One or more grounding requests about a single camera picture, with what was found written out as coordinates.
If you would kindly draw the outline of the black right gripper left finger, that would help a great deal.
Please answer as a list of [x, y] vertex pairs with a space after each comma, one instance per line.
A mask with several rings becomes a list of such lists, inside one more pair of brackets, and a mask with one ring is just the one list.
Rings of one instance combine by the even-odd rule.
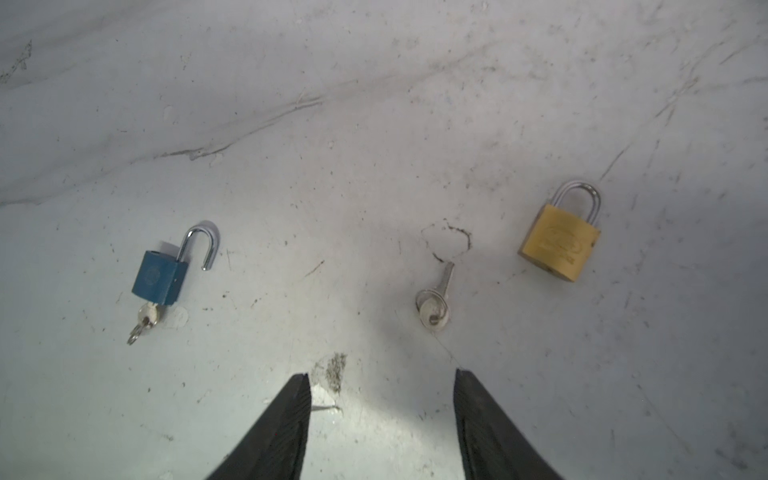
[[211, 479], [289, 479], [301, 476], [311, 416], [309, 375], [292, 375]]

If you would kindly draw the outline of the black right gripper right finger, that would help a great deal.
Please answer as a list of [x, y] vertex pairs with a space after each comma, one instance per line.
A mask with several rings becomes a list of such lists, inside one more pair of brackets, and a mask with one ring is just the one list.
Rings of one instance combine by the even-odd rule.
[[455, 372], [453, 405], [467, 479], [562, 479], [469, 370]]

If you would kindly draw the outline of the blue padlock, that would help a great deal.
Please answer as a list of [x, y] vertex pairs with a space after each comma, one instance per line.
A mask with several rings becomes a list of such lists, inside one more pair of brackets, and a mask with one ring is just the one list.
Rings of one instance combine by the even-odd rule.
[[204, 221], [188, 229], [176, 255], [147, 250], [134, 280], [132, 293], [149, 303], [173, 305], [179, 297], [189, 268], [185, 258], [196, 234], [204, 234], [209, 239], [201, 270], [210, 271], [218, 254], [220, 233], [212, 222]]

